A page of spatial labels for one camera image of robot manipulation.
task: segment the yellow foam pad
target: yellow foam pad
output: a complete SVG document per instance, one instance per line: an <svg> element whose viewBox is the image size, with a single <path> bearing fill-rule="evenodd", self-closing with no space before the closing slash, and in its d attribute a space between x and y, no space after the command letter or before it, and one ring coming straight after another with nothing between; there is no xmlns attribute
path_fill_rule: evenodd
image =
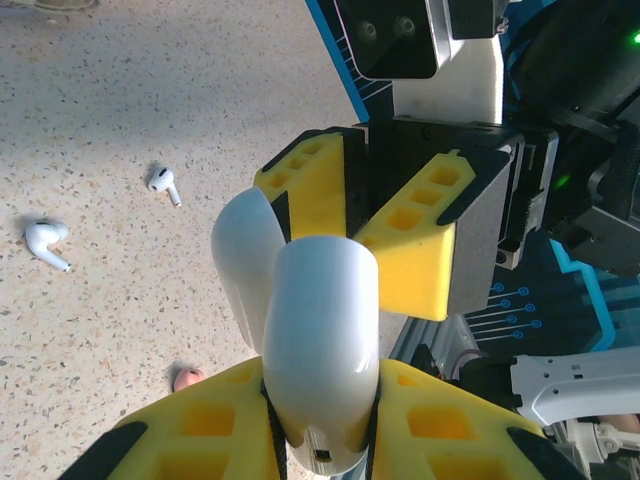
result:
<svg viewBox="0 0 640 480"><path fill-rule="evenodd" d="M269 202L289 196L291 239L346 235L344 143L340 133L303 140L254 178Z"/></svg>
<svg viewBox="0 0 640 480"><path fill-rule="evenodd" d="M124 418L148 429L109 480L277 480L262 359L254 358Z"/></svg>
<svg viewBox="0 0 640 480"><path fill-rule="evenodd" d="M534 423L395 360L380 379L373 480L544 480L507 433Z"/></svg>
<svg viewBox="0 0 640 480"><path fill-rule="evenodd" d="M436 222L474 178L457 151L438 154L354 237L378 261L381 308L429 320L447 317L455 224Z"/></svg>

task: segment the camera lens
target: camera lens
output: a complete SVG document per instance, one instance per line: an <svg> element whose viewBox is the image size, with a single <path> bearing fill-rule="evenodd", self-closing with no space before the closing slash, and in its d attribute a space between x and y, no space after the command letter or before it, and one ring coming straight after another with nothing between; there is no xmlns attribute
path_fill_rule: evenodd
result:
<svg viewBox="0 0 640 480"><path fill-rule="evenodd" d="M409 17L398 17L394 30L399 37L413 37L416 34L416 24Z"/></svg>
<svg viewBox="0 0 640 480"><path fill-rule="evenodd" d="M378 32L376 31L375 25L368 20L360 22L360 25L358 25L358 37L366 43L375 42L378 38Z"/></svg>

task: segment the green light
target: green light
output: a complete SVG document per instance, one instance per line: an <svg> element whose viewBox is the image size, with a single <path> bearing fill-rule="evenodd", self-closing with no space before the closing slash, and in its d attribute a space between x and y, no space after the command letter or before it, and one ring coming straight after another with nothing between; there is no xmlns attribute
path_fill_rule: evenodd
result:
<svg viewBox="0 0 640 480"><path fill-rule="evenodd" d="M571 176L568 174L561 176L556 182L554 189L558 190L559 188L562 188L569 181L570 178Z"/></svg>

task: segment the white earbud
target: white earbud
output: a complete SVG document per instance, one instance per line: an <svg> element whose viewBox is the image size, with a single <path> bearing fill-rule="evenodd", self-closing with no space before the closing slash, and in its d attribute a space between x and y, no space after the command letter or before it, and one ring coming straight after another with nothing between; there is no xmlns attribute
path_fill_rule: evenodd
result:
<svg viewBox="0 0 640 480"><path fill-rule="evenodd" d="M66 238L67 235L69 235L69 228L60 222L34 222L25 230L29 250L39 259L63 272L68 272L71 264L49 251L49 246Z"/></svg>
<svg viewBox="0 0 640 480"><path fill-rule="evenodd" d="M151 180L149 180L149 190L153 190L154 192L164 192L168 190L171 201L176 207L179 207L182 205L182 201L180 200L180 195L178 195L174 180L173 172L166 167L161 167L153 172L153 176Z"/></svg>

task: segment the terrazzo floor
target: terrazzo floor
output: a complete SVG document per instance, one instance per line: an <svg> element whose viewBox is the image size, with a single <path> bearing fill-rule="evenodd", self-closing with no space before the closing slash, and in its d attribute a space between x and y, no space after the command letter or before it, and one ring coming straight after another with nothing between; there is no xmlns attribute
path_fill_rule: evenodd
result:
<svg viewBox="0 0 640 480"><path fill-rule="evenodd" d="M210 255L220 209L300 132L355 122L303 0L0 8L0 475L56 478L123 415L252 356ZM182 208L145 185L176 174ZM64 274L23 228L71 234ZM402 326L381 320L382 354ZM292 466L290 478L313 478Z"/></svg>

